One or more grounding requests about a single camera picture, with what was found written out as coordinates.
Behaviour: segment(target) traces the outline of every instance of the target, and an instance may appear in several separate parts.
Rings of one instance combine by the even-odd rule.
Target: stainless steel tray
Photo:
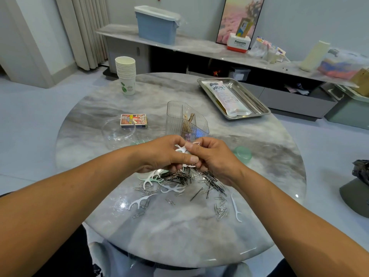
[[[222,81],[223,84],[228,87],[228,89],[240,100],[242,104],[244,104],[252,113],[248,116],[235,116],[230,117],[225,112],[223,106],[221,106],[218,99],[214,96],[214,94],[206,87],[203,82],[207,81]],[[203,88],[205,93],[209,96],[211,101],[215,104],[215,106],[221,111],[223,116],[228,120],[237,120],[240,118],[248,118],[248,117],[259,117],[270,114],[270,109],[260,102],[250,91],[248,91],[241,83],[231,78],[213,78],[213,79],[198,79],[197,82]]]

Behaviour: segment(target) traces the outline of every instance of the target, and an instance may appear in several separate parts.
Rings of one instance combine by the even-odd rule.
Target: pink painting
[[[229,34],[236,33],[242,18],[253,19],[247,36],[252,38],[264,0],[226,0],[220,22],[217,43],[227,44]]]

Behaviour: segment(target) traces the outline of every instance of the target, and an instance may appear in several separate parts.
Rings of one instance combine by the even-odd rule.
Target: blue plastic box
[[[181,16],[149,6],[135,7],[138,35],[141,38],[173,45]]]

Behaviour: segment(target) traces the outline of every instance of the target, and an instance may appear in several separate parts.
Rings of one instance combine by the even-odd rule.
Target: stack of paper cups
[[[136,60],[127,56],[116,58],[119,81],[125,95],[135,94]]]

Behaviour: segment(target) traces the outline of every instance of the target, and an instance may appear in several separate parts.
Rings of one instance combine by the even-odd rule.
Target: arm
[[[298,276],[368,276],[369,253],[337,228],[298,204],[242,164],[213,138],[186,144],[202,171],[209,169],[245,198]]]
[[[118,149],[0,198],[0,276],[31,276],[100,202],[134,172],[198,162],[180,136]]]

